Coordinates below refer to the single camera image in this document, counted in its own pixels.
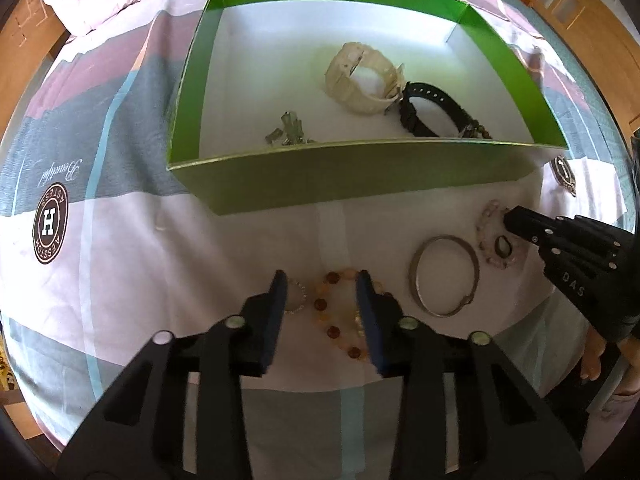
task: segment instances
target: gray stripe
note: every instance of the gray stripe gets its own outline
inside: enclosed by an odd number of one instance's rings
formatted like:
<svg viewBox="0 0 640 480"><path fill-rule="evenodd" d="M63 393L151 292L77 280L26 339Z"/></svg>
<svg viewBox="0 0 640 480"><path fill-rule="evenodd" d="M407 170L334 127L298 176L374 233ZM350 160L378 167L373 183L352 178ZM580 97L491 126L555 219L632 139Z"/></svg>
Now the gray stripe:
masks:
<svg viewBox="0 0 640 480"><path fill-rule="evenodd" d="M384 379L364 387L364 449L366 469L357 480L389 477L396 442L402 378Z"/></svg>
<svg viewBox="0 0 640 480"><path fill-rule="evenodd" d="M113 118L97 198L187 192L166 170L168 121L181 70L181 63L159 56L145 61ZM14 214L34 210L51 182L63 182L71 202L84 200L104 117L124 77L24 121L0 171L0 215L12 214L14 195Z"/></svg>
<svg viewBox="0 0 640 480"><path fill-rule="evenodd" d="M545 97L554 111L574 158L586 156L611 163L609 148L593 114L585 109L578 110L567 95L555 90L545 88Z"/></svg>
<svg viewBox="0 0 640 480"><path fill-rule="evenodd" d="M40 420L61 440L68 440L95 403L86 356L13 319L8 325L7 337L20 345L20 352L12 352L9 359L21 389L44 406L35 410ZM106 388L122 367L97 361Z"/></svg>
<svg viewBox="0 0 640 480"><path fill-rule="evenodd" d="M340 391L245 390L242 403L256 478L340 477Z"/></svg>

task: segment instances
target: robotic hand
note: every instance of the robotic hand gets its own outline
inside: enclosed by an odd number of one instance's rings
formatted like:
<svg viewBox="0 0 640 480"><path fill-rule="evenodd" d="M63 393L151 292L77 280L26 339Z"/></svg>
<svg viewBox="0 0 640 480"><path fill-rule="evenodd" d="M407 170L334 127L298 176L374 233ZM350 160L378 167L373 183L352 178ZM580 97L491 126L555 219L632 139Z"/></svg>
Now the robotic hand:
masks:
<svg viewBox="0 0 640 480"><path fill-rule="evenodd" d="M634 330L640 320L640 240L590 218L551 219L520 206L504 216L504 225L539 247L545 276L607 342L640 349L629 337L640 336L640 326Z"/></svg>

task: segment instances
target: bed sheet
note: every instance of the bed sheet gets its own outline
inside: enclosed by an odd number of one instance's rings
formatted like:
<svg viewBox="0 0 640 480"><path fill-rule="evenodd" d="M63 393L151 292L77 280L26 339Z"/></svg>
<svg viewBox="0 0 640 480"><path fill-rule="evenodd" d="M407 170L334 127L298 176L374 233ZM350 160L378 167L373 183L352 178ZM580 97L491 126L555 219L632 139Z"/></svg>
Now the bed sheet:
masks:
<svg viewBox="0 0 640 480"><path fill-rule="evenodd" d="M542 88L570 146L577 199L558 188L547 166L518 182L217 217L166 171L172 103L206 0L140 0L62 49L0 172L6 346L52 441L66 444L153 332L206 330L262 292L277 267L309 287L331 269L367 268L408 298L414 242L442 232L472 239L467 219L492 198L626 226L635 216L621 187L628 174L612 163L562 60L510 4L465 1ZM52 182L68 189L68 225L60 254L43 266L31 230ZM397 263L390 251L398 251ZM455 323L462 333L492 320L498 344L544 394L577 361L586 322L541 269L534 251L505 272L483 267L478 304ZM402 306L438 329L409 299ZM384 478L399 383L380 381L370 365L334 349L310 316L287 316L272 371L243 383L255 475ZM191 385L190 399L195 391Z"/></svg>

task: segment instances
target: white watch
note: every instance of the white watch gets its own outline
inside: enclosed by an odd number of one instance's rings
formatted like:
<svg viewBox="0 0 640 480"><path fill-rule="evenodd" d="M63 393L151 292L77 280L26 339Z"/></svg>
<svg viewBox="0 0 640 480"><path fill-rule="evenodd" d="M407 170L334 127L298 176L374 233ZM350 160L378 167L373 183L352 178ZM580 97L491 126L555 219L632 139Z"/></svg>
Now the white watch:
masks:
<svg viewBox="0 0 640 480"><path fill-rule="evenodd" d="M351 78L358 66L370 68L380 74L385 82L382 98L367 94L358 82ZM342 46L324 74L326 93L353 112L377 114L402 96L402 89L406 84L402 70L403 64L398 68L394 67L379 50L351 41Z"/></svg>

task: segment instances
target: metal bangle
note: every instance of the metal bangle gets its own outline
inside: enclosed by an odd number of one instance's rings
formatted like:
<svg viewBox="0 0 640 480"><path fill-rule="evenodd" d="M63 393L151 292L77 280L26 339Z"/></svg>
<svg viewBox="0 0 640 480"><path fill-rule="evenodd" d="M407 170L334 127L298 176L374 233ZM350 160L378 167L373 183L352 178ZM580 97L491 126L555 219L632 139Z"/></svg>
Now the metal bangle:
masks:
<svg viewBox="0 0 640 480"><path fill-rule="evenodd" d="M457 243L460 247L462 247L466 253L471 258L471 262L474 265L474 284L471 288L471 292L466 296L463 296L462 300L458 306L452 310L451 312L447 312L446 314L438 314L436 312L432 312L428 309L424 300L422 299L422 295L420 294L420 285L418 284L418 267L420 266L420 261L422 260L422 256L427 248L439 241L439 240L448 240L450 242ZM478 257L476 256L476 252L474 248L468 243L465 242L462 238L458 238L457 236L452 235L441 235L433 238L429 238L427 241L423 242L418 250L415 251L414 257L411 260L411 265L409 266L409 289L411 290L411 295L414 297L415 302L420 306L427 314L435 317L451 317L455 316L457 313L462 310L462 308L474 300L474 296L476 295L476 290L478 290L478 282L480 281L480 262Z"/></svg>

